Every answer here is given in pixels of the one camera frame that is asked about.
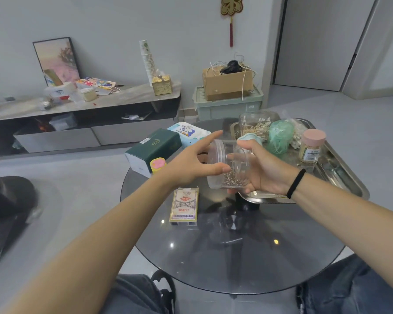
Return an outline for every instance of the pink jar lid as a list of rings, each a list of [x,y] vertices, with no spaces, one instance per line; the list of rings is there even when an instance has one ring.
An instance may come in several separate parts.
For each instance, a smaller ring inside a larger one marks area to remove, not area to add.
[[[301,137],[301,141],[310,147],[319,147],[325,140],[326,133],[318,129],[307,129]]]

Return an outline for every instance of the person's right hand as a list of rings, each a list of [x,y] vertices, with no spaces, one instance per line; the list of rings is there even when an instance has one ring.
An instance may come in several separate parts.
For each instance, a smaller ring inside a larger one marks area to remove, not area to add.
[[[246,193],[263,190],[272,194],[286,195],[299,170],[265,150],[256,140],[238,140],[237,144],[252,150],[249,184]]]

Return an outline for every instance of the red tassel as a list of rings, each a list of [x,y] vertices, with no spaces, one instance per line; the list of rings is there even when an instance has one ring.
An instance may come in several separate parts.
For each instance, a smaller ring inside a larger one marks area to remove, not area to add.
[[[233,17],[230,17],[230,47],[233,47]]]

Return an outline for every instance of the gray floor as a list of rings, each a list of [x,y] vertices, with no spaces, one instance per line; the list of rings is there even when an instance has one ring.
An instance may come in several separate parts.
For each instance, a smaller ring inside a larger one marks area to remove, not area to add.
[[[356,101],[338,92],[272,86],[269,106],[310,120],[365,183],[371,200],[393,210],[393,97]],[[0,264],[0,307],[53,255],[119,202],[129,168],[124,149],[9,159],[0,176],[35,184],[44,212]],[[349,255],[346,249],[340,258]],[[156,268],[134,249],[121,273],[151,275]],[[298,313],[294,291],[239,296],[177,283],[178,309],[188,313]]]

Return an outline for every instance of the stainless steel tray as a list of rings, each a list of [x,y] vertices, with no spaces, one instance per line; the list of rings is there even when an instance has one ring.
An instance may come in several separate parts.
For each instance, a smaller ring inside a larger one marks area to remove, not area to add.
[[[314,125],[310,121],[300,118],[297,118],[297,120],[301,121],[307,129],[315,129]],[[230,130],[232,137],[238,138],[239,122],[233,123]],[[277,155],[277,157],[293,166],[305,168],[310,174],[349,191],[365,200],[370,198],[370,193],[365,185],[354,174],[354,172],[351,171],[348,165],[327,141],[321,149],[321,156],[316,164],[306,164],[301,162],[298,159],[298,150],[293,149],[291,146],[288,148],[288,152]],[[250,194],[240,193],[240,195],[253,203],[294,203],[293,200],[288,199],[286,196],[262,191],[255,191]]]

